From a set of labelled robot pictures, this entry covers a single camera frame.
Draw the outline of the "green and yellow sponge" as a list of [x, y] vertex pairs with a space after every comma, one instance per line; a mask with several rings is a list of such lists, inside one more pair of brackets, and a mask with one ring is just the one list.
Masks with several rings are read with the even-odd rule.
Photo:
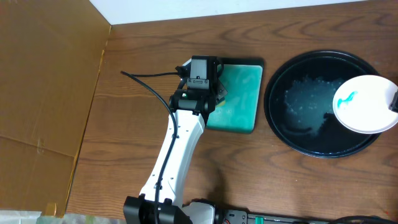
[[225, 104], [225, 99], [222, 98], [222, 99], [220, 99], [220, 100], [217, 102], [216, 107], [223, 106], [224, 104]]

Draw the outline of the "white pink plate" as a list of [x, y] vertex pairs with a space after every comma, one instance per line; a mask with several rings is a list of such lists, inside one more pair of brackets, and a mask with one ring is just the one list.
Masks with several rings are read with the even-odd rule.
[[333, 112], [346, 128], [362, 134], [387, 131], [397, 124], [389, 109], [397, 85], [381, 76], [361, 75], [344, 82], [333, 97]]

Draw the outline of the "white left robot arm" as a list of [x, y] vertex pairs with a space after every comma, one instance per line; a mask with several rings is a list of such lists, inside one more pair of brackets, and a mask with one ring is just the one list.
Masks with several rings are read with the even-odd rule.
[[167, 132], [155, 166], [138, 197], [128, 196], [123, 206], [127, 223], [218, 223], [216, 207], [192, 202], [183, 206], [183, 188], [193, 152], [208, 116], [218, 102], [218, 84], [177, 89], [171, 102]]

